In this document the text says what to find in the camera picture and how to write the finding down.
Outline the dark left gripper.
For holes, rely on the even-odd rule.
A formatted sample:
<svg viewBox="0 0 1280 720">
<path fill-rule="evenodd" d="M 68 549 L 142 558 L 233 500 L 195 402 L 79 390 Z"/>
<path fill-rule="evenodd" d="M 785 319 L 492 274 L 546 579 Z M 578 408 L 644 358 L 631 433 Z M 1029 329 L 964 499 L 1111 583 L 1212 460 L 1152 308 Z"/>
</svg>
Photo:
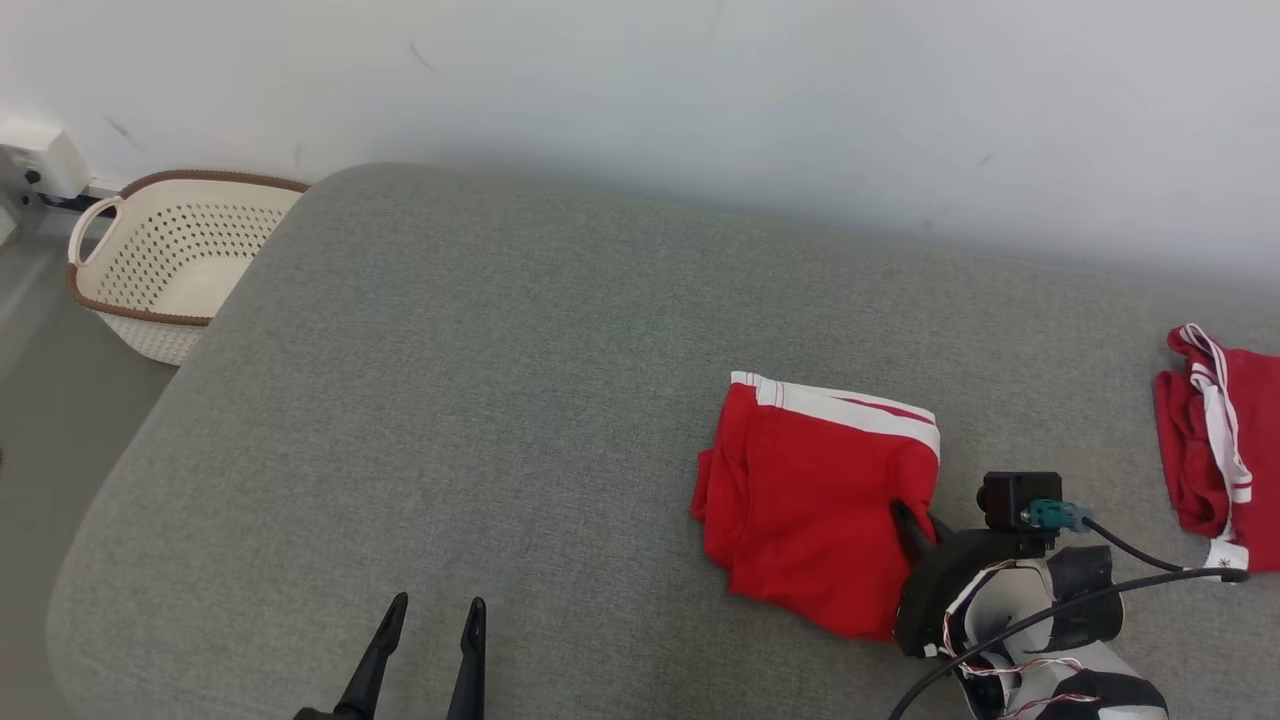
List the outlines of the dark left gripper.
<svg viewBox="0 0 1280 720">
<path fill-rule="evenodd" d="M 293 720 L 374 720 L 387 664 L 397 651 L 408 609 L 407 592 L 392 600 L 334 708 L 300 708 Z M 486 603 L 474 597 L 460 638 L 461 662 L 445 720 L 484 720 L 486 694 Z"/>
</svg>

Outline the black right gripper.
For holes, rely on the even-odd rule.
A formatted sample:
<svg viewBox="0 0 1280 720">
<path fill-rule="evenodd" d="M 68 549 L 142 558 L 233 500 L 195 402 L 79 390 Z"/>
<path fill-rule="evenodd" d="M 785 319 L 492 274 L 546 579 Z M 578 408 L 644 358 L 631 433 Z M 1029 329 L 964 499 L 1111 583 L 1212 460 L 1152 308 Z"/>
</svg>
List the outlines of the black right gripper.
<svg viewBox="0 0 1280 720">
<path fill-rule="evenodd" d="M 893 638 L 906 656 L 924 656 L 941 646 L 945 609 L 987 568 L 1010 560 L 1041 560 L 1055 548 L 1059 533 L 956 530 L 938 541 L 936 519 L 918 514 L 901 498 L 890 502 L 895 532 L 910 573 L 904 583 Z"/>
</svg>

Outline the red shorts white trim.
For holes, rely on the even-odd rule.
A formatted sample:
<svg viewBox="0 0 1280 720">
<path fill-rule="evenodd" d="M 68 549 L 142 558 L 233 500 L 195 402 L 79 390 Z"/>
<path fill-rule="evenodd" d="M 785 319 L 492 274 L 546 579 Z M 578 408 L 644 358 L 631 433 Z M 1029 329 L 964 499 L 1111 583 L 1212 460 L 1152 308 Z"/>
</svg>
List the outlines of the red shorts white trim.
<svg viewBox="0 0 1280 720">
<path fill-rule="evenodd" d="M 922 407 L 733 372 L 698 459 L 704 552 L 732 594 L 891 641 L 909 574 L 891 506 L 925 520 L 940 446 Z"/>
</svg>

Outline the red basketball jersey white sleeves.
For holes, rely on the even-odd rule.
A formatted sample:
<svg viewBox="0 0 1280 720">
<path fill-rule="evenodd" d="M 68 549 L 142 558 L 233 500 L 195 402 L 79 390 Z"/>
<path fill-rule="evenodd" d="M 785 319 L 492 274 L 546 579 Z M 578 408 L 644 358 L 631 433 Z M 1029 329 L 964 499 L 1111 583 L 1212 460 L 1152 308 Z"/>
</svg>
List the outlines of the red basketball jersey white sleeves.
<svg viewBox="0 0 1280 720">
<path fill-rule="evenodd" d="M 1155 379 L 1164 478 L 1180 527 L 1208 539 L 1204 568 L 1280 573 L 1280 356 L 1172 328 L 1180 370 Z"/>
</svg>

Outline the cream perforated laundry basket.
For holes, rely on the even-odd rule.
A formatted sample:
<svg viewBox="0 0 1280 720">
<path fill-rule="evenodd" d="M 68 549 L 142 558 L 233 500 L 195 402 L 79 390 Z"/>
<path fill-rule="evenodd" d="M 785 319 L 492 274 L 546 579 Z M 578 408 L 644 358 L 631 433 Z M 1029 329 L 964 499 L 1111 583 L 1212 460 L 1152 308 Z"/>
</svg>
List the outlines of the cream perforated laundry basket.
<svg viewBox="0 0 1280 720">
<path fill-rule="evenodd" d="M 146 176 L 79 217 L 70 296 L 137 354 L 179 366 L 307 190 L 227 170 Z"/>
</svg>

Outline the black wall power plug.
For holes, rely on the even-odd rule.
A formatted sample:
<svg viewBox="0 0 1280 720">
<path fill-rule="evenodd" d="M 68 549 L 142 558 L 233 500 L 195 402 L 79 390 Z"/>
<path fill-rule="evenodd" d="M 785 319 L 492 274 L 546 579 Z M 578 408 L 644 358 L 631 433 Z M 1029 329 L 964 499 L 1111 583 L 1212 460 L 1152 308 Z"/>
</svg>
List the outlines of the black wall power plug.
<svg viewBox="0 0 1280 720">
<path fill-rule="evenodd" d="M 27 183 L 27 187 L 20 193 L 20 204 L 23 206 L 35 208 L 40 204 L 45 208 L 83 213 L 100 200 L 100 197 L 84 193 L 76 197 L 63 197 L 54 193 L 46 193 L 44 192 L 44 177 L 40 172 L 33 169 L 23 170 L 23 179 Z"/>
</svg>

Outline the white wall socket box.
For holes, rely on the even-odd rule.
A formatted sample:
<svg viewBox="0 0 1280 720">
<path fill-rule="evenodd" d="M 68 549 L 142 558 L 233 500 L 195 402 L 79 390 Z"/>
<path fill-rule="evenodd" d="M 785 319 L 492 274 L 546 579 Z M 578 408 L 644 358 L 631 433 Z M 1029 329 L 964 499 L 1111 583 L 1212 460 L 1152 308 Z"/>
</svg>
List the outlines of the white wall socket box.
<svg viewBox="0 0 1280 720">
<path fill-rule="evenodd" d="M 24 120 L 0 123 L 0 151 L 37 192 L 55 199 L 83 193 L 92 173 L 64 129 Z"/>
</svg>

